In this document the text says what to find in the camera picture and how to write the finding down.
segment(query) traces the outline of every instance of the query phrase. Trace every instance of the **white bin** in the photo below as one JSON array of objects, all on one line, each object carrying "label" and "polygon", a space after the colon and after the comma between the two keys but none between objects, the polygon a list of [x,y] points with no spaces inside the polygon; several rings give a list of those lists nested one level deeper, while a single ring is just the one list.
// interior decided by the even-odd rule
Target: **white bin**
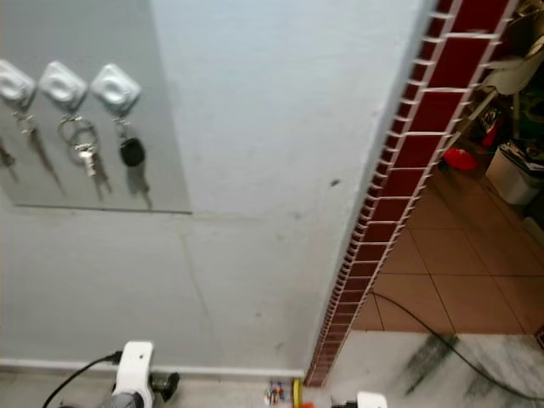
[{"label": "white bin", "polygon": [[504,201],[516,206],[529,204],[544,185],[544,180],[521,170],[501,149],[496,150],[485,176]]}]

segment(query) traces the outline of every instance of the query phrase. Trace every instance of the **wall-mounted board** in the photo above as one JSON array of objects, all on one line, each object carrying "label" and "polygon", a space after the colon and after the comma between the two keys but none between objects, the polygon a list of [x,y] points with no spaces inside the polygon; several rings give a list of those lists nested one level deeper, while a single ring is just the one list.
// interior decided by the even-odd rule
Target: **wall-mounted board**
[{"label": "wall-mounted board", "polygon": [[0,7],[2,58],[34,80],[55,60],[87,83],[107,64],[133,78],[142,94],[127,119],[146,152],[144,166],[123,165],[113,115],[89,93],[78,113],[98,130],[107,182],[89,178],[57,135],[63,112],[38,91],[29,113],[41,150],[20,134],[12,110],[0,105],[0,140],[16,160],[0,168],[10,200],[18,206],[190,212],[149,2],[5,0]]}]

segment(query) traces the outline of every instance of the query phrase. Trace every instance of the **painted wall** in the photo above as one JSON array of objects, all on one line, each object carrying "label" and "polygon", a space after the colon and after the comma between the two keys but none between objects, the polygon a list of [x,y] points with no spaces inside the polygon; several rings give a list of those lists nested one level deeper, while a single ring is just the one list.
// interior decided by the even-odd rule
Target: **painted wall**
[{"label": "painted wall", "polygon": [[194,214],[4,199],[2,357],[304,369],[427,3],[151,1]]}]

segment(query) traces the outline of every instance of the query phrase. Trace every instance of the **black cable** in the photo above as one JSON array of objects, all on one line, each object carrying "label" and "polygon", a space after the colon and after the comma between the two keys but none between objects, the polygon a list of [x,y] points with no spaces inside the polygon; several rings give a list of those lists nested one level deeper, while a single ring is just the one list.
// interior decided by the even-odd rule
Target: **black cable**
[{"label": "black cable", "polygon": [[423,322],[419,317],[417,317],[415,314],[413,314],[410,310],[408,310],[407,308],[405,308],[402,304],[400,303],[397,303],[395,302],[392,298],[390,297],[387,297],[385,295],[382,295],[380,293],[376,293],[376,292],[371,292],[374,294],[374,296],[378,297],[378,298],[381,298],[383,300],[387,300],[388,302],[394,304],[397,308],[399,309],[402,309],[404,310],[408,315],[410,315],[410,317],[416,321],[418,321],[423,327],[425,327],[427,329],[427,331],[429,333],[431,333],[433,336],[435,336],[436,338],[438,338],[448,349],[450,349],[453,353],[457,354],[457,357],[459,357],[461,360],[463,360],[465,363],[467,363],[467,365],[472,368],[474,371],[476,371],[480,376],[482,376],[483,378],[485,378],[487,381],[489,381],[490,383],[493,383],[495,384],[497,387],[499,388],[502,388],[504,389],[505,391],[508,391],[509,393],[511,394],[514,394],[514,395],[517,395],[518,397],[521,397],[521,398],[525,398],[526,400],[531,400],[531,401],[544,401],[544,397],[533,397],[533,396],[530,396],[530,395],[527,395],[527,394],[524,394],[523,392],[519,391],[518,389],[514,388],[514,387],[511,387],[510,385],[502,382],[502,381],[499,381],[495,378],[493,378],[492,376],[490,376],[489,374],[487,374],[486,372],[480,370],[476,365],[474,365],[473,363],[471,363],[467,357],[465,357],[464,355],[462,355],[461,353],[459,353],[455,347],[453,347],[447,340],[445,340],[442,336],[440,336],[436,331],[434,331],[431,327],[429,327],[427,324],[425,324],[425,322]]},{"label": "black cable", "polygon": [[99,359],[92,361],[85,365],[83,368],[80,368],[76,372],[74,372],[71,376],[66,378],[45,400],[43,403],[42,408],[47,408],[48,405],[51,403],[51,401],[54,399],[54,397],[57,396],[57,394],[64,388],[66,385],[68,385],[74,378],[81,375],[83,372],[91,368],[92,366],[96,366],[98,363],[105,363],[109,362],[112,364],[119,364],[119,361],[121,361],[122,351],[116,351],[113,354],[106,355],[105,357],[100,357]]}]

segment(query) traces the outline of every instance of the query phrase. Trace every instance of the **car key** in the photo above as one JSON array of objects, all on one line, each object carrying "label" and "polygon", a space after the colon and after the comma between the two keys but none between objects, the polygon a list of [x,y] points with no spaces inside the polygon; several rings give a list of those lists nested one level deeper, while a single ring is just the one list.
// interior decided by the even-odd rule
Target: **car key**
[{"label": "car key", "polygon": [[142,142],[136,138],[125,139],[119,147],[122,162],[127,167],[136,167],[145,160],[145,149]]}]

